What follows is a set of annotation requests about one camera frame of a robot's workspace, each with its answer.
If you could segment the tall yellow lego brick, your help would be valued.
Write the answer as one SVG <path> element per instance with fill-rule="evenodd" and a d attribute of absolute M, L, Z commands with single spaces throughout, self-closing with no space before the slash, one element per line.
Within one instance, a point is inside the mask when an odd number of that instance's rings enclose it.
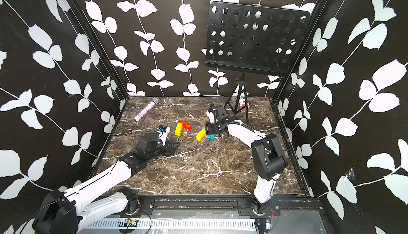
<path fill-rule="evenodd" d="M 175 135 L 176 135 L 176 136 L 181 136 L 183 130 L 184 130 L 183 123 L 180 123 L 180 122 L 179 122 L 179 123 L 177 124 L 177 126 L 176 126 L 176 129 L 175 129 Z"/>

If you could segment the long red lego brick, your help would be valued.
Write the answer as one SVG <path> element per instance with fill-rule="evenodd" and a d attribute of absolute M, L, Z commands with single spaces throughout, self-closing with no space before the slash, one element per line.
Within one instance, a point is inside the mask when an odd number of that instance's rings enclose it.
<path fill-rule="evenodd" d="M 192 125 L 189 124 L 187 121 L 179 121 L 178 123 L 181 123 L 183 125 L 184 129 L 187 129 L 187 130 L 192 129 Z"/>

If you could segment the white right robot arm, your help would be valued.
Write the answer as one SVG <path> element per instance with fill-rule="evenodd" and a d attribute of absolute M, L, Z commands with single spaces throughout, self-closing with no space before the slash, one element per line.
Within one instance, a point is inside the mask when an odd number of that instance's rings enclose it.
<path fill-rule="evenodd" d="M 251 148 L 257 184 L 251 206 L 257 215 L 270 212 L 276 183 L 288 166 L 288 160 L 277 135 L 261 133 L 239 119 L 206 123 L 208 135 L 222 134 L 239 139 Z"/>

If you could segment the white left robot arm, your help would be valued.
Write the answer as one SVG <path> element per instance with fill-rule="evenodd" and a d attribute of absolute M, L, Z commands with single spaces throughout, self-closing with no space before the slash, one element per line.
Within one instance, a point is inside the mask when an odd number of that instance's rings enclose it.
<path fill-rule="evenodd" d="M 169 133 L 169 127 L 159 126 L 155 133 L 142 135 L 130 153 L 100 174 L 65 191 L 48 193 L 32 223 L 35 233 L 76 234 L 102 218 L 122 212 L 136 197 L 130 189 L 122 189 L 105 199 L 100 196 L 135 176 L 159 156 L 172 156 L 180 144 L 171 142 Z"/>

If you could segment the pink object behind stand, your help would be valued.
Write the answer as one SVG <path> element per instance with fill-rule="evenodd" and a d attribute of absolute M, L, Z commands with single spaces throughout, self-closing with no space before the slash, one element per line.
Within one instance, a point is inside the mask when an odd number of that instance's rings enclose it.
<path fill-rule="evenodd" d="M 250 104 L 248 104 L 248 105 L 243 104 L 240 108 L 241 108 L 241 109 L 243 109 L 243 108 L 249 108 L 249 106 L 250 106 Z"/>

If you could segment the purple rhinestone microphone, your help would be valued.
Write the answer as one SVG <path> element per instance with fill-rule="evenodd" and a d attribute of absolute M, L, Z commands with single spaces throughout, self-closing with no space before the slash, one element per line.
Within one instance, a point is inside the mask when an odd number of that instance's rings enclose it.
<path fill-rule="evenodd" d="M 150 110 L 152 110 L 160 102 L 159 97 L 154 97 L 140 112 L 133 118 L 139 122 Z"/>

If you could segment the black perforated music stand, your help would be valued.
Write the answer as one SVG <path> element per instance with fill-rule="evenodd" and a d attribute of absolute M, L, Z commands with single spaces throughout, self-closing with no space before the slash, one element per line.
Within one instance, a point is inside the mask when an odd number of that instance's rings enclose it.
<path fill-rule="evenodd" d="M 213 2 L 209 6 L 205 64 L 241 73 L 237 98 L 247 96 L 247 73 L 282 77 L 307 31 L 304 10 Z"/>

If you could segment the white perforated strip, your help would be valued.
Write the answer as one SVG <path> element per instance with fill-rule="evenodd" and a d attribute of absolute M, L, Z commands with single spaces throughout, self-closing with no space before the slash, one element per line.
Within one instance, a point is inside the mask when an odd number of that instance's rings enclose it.
<path fill-rule="evenodd" d="M 125 218 L 105 218 L 96 221 L 85 229 L 113 229 L 113 230 L 154 230 L 154 229 L 187 229 L 187 230 L 243 230 L 256 231 L 253 219 L 132 219 L 130 225 Z"/>

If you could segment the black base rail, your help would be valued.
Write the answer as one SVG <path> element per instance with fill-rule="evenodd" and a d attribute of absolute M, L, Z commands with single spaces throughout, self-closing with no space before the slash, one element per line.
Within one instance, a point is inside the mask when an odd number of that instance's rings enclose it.
<path fill-rule="evenodd" d="M 139 195 L 141 208 L 152 214 L 159 210 L 236 210 L 241 216 L 279 216 L 283 211 L 324 213 L 319 199 L 291 194 L 277 194 L 266 203 L 253 195 Z"/>

